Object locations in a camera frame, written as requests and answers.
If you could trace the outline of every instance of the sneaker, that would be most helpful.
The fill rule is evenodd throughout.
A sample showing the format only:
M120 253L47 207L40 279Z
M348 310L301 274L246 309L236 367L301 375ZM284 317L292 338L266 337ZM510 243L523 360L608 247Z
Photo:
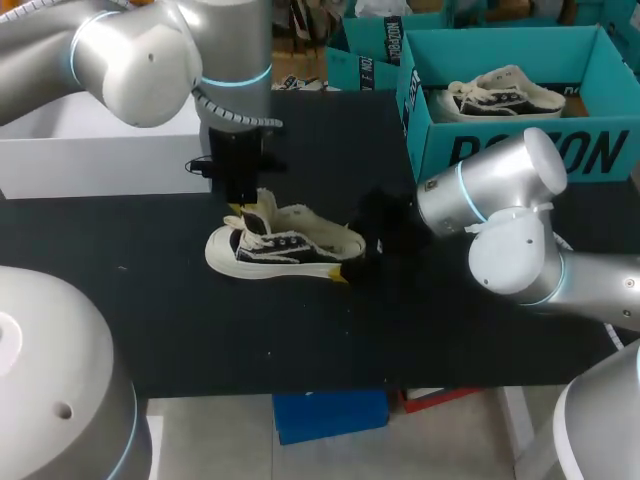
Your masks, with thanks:
M258 190L258 203L241 213L225 217L225 226L213 232L205 248L209 266L229 277L334 278L343 262L364 257L361 235L304 205L278 208L268 190Z
M453 82L432 92L429 112L435 122L505 122L559 118L566 99L536 85L516 65L469 83Z

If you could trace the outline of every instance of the black cloth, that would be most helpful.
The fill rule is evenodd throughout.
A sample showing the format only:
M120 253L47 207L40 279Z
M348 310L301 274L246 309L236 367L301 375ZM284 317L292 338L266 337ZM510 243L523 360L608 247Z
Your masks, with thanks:
M287 134L268 149L289 170L261 183L282 205L347 222L374 187L413 188L392 94L278 92L274 113ZM631 183L570 185L555 204L575 249L640 250ZM601 324L535 315L476 285L465 237L425 250L414 277L391 262L357 287L223 277L203 250L229 213L211 195L4 201L0 265L82 290L147 397L554 384L615 351Z

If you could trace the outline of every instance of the shoe box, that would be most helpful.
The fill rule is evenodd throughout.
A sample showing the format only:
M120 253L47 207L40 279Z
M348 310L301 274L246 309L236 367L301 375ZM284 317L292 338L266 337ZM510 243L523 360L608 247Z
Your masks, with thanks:
M640 4L636 0L607 1L600 24L629 68L640 73Z
M434 123L430 91L505 65L568 98L563 118ZM407 32L396 101L416 181L527 127L554 140L570 182L626 180L640 149L640 84L602 27Z
M273 396L281 445L384 427L389 404L383 391Z
M409 0L413 15L356 18L352 1L342 28L327 43L329 85L340 90L395 89L404 33L452 27L453 3Z

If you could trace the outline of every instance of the cardboard box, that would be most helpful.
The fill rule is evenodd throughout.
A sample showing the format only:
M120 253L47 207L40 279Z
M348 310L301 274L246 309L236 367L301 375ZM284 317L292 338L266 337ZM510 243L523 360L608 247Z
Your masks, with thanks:
M403 48L396 100L417 181L533 126L555 142L570 182L624 181L640 157L640 85L600 27L408 32ZM430 89L467 82L509 64L519 65L539 85L579 94L589 116L432 121L425 96Z
M419 1L441 8L406 17L356 18L352 2L343 28L327 44L329 85L340 90L395 89L405 32L453 25L453 0Z
M600 24L627 65L640 72L640 4L636 0L605 2Z
M528 18L531 14L531 3L529 0L500 0L498 8L484 12L484 21L508 22Z
M90 94L51 102L0 127L0 191L8 199L205 193L185 171L202 155L192 98L156 128L118 120Z
M329 86L340 90L394 90L400 67L352 53L344 30L329 39L326 48Z

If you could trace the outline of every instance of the blue led ring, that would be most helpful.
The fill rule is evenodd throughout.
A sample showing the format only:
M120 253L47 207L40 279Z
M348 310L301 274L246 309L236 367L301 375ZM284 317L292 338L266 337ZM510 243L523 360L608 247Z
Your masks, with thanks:
M212 85L214 87L222 87L222 88L238 88L238 87L248 87L249 85L253 85L254 83L258 83L264 77L271 73L271 68L273 65L269 65L264 72L262 72L257 77L251 78L249 80L244 80L242 82L221 82L218 80L211 80L207 77L202 77L202 83L206 83L207 85Z

